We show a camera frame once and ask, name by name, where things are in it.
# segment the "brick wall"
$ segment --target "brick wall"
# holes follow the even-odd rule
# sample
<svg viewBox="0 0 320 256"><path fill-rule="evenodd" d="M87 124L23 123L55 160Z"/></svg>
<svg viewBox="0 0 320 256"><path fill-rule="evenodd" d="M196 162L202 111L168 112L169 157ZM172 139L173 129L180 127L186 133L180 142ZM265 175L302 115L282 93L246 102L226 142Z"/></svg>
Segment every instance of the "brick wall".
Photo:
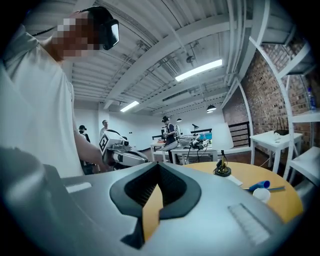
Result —
<svg viewBox="0 0 320 256"><path fill-rule="evenodd" d="M248 121L248 113L240 88L237 88L234 91L233 95L225 104L222 111L224 121L227 122L228 125L234 125Z"/></svg>
<svg viewBox="0 0 320 256"><path fill-rule="evenodd" d="M263 45L263 48L271 58L277 70L280 71L296 56L303 45L304 42L299 39L299 37L295 37L287 47L265 44ZM286 85L287 76L282 79L282 82ZM258 51L256 51L241 84L248 100L254 134L276 130L278 118L284 119L287 126L286 106L278 82L269 65ZM313 71L306 76L290 76L288 96L293 115L303 113L309 109L307 97L308 87L312 88L317 107L320 107L320 79L318 73ZM244 122L248 120L248 117L243 115L242 107L239 106L239 102L239 100L233 100L232 96L223 108L226 122L232 123L233 120L235 122ZM319 147L319 123L314 124L314 129L314 145ZM302 150L306 151L309 149L311 125L309 123L295 123L294 130L297 133L303 134ZM281 161L285 162L286 159L287 157L284 155L281 158Z"/></svg>
<svg viewBox="0 0 320 256"><path fill-rule="evenodd" d="M234 125L234 124L239 124L239 123L249 121L245 101L242 96L240 88L237 88L234 91L233 95L231 96L230 100L226 103L222 111L223 111L224 121L228 123L228 125ZM246 125L239 125L239 126L230 128L231 132L235 131L231 133L232 136L236 136L232 138L234 141L236 141L236 142L233 142L235 147L242 144L249 143L249 137L247 135L242 135L242 134L245 134L247 131L241 130L241 129L246 129L246 128L247 128Z"/></svg>

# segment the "white table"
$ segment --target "white table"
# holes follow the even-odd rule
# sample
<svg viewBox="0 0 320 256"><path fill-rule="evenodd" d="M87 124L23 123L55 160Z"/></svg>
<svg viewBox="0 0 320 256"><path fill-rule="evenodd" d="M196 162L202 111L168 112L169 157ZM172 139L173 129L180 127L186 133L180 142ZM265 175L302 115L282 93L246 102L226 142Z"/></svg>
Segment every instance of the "white table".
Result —
<svg viewBox="0 0 320 256"><path fill-rule="evenodd" d="M182 147L182 146L178 146L176 147L175 149L172 149L171 150L171 153L172 153L172 161L173 161L173 164L176 164L176 155L178 154L181 154L182 155L182 164L183 165L187 165L189 164L189 161L188 159L185 160L185 156L188 155L188 152L189 152L189 148L187 147ZM194 155L197 155L197 152L198 152L198 155L199 157L204 154L204 155L212 155L213 156L213 161L214 162L217 162L218 161L218 153L217 153L217 150L215 149L212 149L211 145L209 145L206 148L204 149L201 149L198 151L198 149L194 149L194 148L191 148L190 149L190 152L189 152L189 156L194 156Z"/></svg>
<svg viewBox="0 0 320 256"><path fill-rule="evenodd" d="M152 162L155 161L155 150L154 150L154 147L161 147L163 148L165 146L165 143L151 143L150 144L150 149L151 149L151 160ZM165 152L165 151L161 151L161 155L162 155L162 158L163 158L163 161L166 162L166 155L168 155L169 153L168 152Z"/></svg>
<svg viewBox="0 0 320 256"><path fill-rule="evenodd" d="M302 134L294 133L293 137L294 137L294 144L296 144L297 151L298 153L300 153L301 143L302 143ZM289 137L289 134L287 134L284 136L280 136L279 140L275 140L275 138L276 137L273 130L250 136L251 147L252 147L251 148L251 164L252 165L255 163L255 147L256 145L260 145L269 150L270 158L268 162L268 167L271 167L272 155L273 155L273 152L275 153L272 171L274 173L278 172L281 150L284 150L285 148L289 147L290 137Z"/></svg>

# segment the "white robot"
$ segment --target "white robot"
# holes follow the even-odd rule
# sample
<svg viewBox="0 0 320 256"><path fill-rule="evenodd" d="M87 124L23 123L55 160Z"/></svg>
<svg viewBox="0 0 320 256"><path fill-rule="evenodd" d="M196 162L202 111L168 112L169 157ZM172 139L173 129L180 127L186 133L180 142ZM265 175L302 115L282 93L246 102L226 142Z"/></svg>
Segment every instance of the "white robot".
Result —
<svg viewBox="0 0 320 256"><path fill-rule="evenodd" d="M129 141L114 130L106 130L100 140L99 148L103 162L113 169L125 169L149 162L147 156L139 151L132 150Z"/></svg>

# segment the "wooden tabletop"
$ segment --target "wooden tabletop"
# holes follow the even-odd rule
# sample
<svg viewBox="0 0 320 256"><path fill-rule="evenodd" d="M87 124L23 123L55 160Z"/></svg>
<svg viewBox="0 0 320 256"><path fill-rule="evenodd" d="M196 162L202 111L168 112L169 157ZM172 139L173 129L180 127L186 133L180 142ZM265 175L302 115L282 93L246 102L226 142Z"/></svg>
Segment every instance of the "wooden tabletop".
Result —
<svg viewBox="0 0 320 256"><path fill-rule="evenodd" d="M186 164L184 167L192 168L213 175L217 162L200 162ZM280 218L289 222L303 212L302 202L295 189L276 173L251 164L229 162L231 174L243 182L242 188L249 188L253 184L268 180L270 187L285 186L284 190L271 191L267 205L273 209ZM162 193L158 185L142 210L142 224L145 240L153 234L159 224L159 210L163 208Z"/></svg>

